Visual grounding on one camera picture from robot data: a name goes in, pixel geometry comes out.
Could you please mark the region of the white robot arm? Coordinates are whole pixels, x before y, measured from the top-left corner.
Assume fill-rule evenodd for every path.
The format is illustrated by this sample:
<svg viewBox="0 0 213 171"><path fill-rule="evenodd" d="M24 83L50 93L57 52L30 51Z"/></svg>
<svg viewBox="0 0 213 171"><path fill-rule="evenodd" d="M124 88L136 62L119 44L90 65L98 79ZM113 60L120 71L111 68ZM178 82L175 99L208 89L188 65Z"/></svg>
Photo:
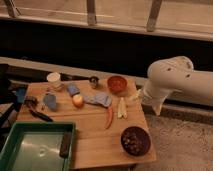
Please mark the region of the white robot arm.
<svg viewBox="0 0 213 171"><path fill-rule="evenodd" d="M148 67L147 76L144 86L130 99L141 98L142 103L150 105L157 116L173 92L191 95L213 106L213 72L195 70L193 62L186 56L153 62Z"/></svg>

